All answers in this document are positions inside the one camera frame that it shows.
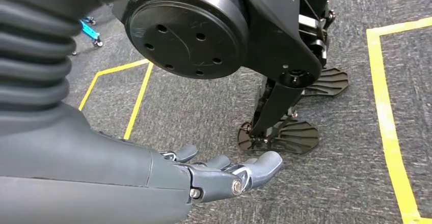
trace screw hole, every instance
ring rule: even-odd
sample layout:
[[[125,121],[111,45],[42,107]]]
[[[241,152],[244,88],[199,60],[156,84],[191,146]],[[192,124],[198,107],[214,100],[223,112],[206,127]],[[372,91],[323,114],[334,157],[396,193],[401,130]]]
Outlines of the screw hole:
[[[215,63],[215,64],[220,64],[220,63],[222,63],[222,60],[221,59],[219,59],[219,58],[214,58],[213,59],[213,63]]]
[[[153,45],[151,45],[150,43],[146,43],[146,44],[144,44],[144,46],[147,47],[150,50],[154,50]]]
[[[204,41],[205,40],[205,35],[202,34],[202,33],[198,33],[197,34],[197,39],[200,40],[200,41]]]
[[[168,31],[168,29],[165,26],[161,25],[161,24],[157,25],[157,30],[160,31],[160,32],[162,32],[162,33],[166,33]]]

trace circular joint cover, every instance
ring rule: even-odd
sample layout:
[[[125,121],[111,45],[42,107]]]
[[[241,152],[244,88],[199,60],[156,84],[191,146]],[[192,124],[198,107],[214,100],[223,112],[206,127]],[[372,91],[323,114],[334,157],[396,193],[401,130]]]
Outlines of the circular joint cover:
[[[246,58],[248,24],[233,0],[139,0],[129,18],[135,48],[180,76],[213,79],[232,74]]]
[[[280,83],[289,88],[306,88],[315,82],[314,76],[306,70],[293,69],[284,72]]]

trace screw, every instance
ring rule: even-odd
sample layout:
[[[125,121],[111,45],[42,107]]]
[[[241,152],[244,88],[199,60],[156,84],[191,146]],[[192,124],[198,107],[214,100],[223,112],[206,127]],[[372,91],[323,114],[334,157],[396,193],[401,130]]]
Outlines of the screw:
[[[251,124],[247,124],[246,126],[241,127],[240,130],[243,130],[243,131],[245,131],[247,134],[249,134],[249,132],[251,132],[251,130],[252,130],[252,126],[251,126]]]
[[[239,179],[235,179],[232,182],[231,191],[234,195],[240,195],[241,191],[243,190],[243,184]]]
[[[294,110],[294,112],[291,114],[291,118],[295,119],[297,118],[297,116],[299,116],[299,114],[297,113],[296,110]]]
[[[198,199],[201,196],[201,191],[196,188],[191,188],[191,191],[189,192],[189,196],[193,199]]]

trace yellow floor tape line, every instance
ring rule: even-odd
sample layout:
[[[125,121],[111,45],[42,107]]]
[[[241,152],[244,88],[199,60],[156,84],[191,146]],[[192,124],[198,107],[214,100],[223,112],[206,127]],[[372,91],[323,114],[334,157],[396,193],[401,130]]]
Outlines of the yellow floor tape line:
[[[410,180],[403,165],[390,104],[380,36],[427,26],[432,26],[432,17],[366,30],[370,71],[384,156],[404,224],[432,224],[432,219],[420,216]]]
[[[97,72],[96,75],[94,76],[93,80],[92,80],[92,83],[90,84],[89,88],[87,89],[87,92],[84,95],[84,98],[81,100],[81,104],[79,105],[78,109],[82,110],[84,108],[84,105],[86,104],[87,99],[89,98],[90,93],[92,92],[92,89],[93,89],[94,85],[96,84],[97,79],[101,75],[106,75],[106,74],[110,74],[110,73],[114,73],[114,72],[130,69],[130,68],[136,67],[138,65],[146,64],[148,62],[149,62],[148,59],[144,59],[144,60],[139,60],[139,61],[135,61],[133,63],[126,64],[126,65],[121,65],[121,66],[117,66],[117,67],[114,67],[114,68],[109,68],[109,69],[101,70],[101,71]]]
[[[140,92],[138,93],[138,98],[135,102],[135,106],[133,107],[132,115],[130,116],[129,123],[127,124],[126,132],[124,133],[123,136],[123,138],[126,140],[129,139],[130,133],[132,132],[133,129],[133,125],[135,124],[135,119],[137,118],[138,111],[140,110],[141,101],[143,100],[144,93],[146,92],[147,83],[150,78],[152,69],[153,69],[153,63],[150,62],[147,67],[147,71],[146,71],[146,75],[144,76],[143,83],[141,84]]]

